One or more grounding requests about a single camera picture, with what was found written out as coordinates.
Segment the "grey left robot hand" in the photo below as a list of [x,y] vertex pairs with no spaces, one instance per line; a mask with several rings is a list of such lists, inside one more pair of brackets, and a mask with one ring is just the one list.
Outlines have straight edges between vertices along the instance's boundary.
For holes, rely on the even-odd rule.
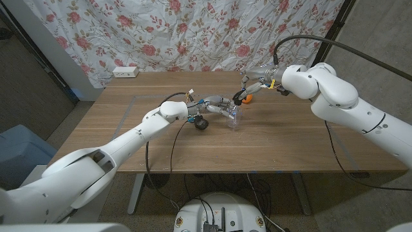
[[198,102],[187,103],[188,115],[195,116],[204,113],[219,113],[230,120],[235,120],[238,115],[238,106],[233,100],[213,95],[199,100]]

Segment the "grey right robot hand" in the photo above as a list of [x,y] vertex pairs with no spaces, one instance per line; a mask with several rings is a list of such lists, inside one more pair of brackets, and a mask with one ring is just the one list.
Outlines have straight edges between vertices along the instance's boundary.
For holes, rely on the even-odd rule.
[[265,64],[244,71],[241,80],[241,93],[238,99],[243,100],[246,96],[257,93],[265,88],[266,84],[270,86],[278,68],[278,65]]

